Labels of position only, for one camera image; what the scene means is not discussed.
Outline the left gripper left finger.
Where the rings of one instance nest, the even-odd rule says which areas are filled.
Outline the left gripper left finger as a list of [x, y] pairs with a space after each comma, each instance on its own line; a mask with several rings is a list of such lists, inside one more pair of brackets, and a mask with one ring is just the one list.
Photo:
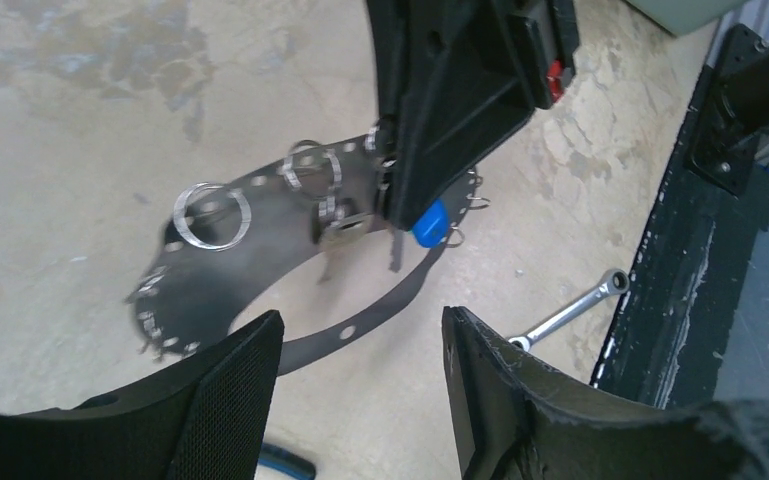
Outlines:
[[72, 409], [0, 414], [0, 479], [251, 479], [284, 323], [221, 342]]

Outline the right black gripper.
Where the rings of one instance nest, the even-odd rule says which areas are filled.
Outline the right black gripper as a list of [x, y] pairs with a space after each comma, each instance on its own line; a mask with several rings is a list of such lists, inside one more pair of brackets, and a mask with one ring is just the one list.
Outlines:
[[572, 1], [369, 1], [378, 112], [395, 157], [386, 217], [408, 230], [576, 75]]

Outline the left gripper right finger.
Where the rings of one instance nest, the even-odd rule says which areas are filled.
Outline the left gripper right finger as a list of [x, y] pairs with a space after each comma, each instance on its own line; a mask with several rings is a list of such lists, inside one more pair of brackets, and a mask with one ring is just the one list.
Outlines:
[[464, 307], [442, 313], [465, 479], [769, 479], [769, 401], [662, 410], [582, 383]]

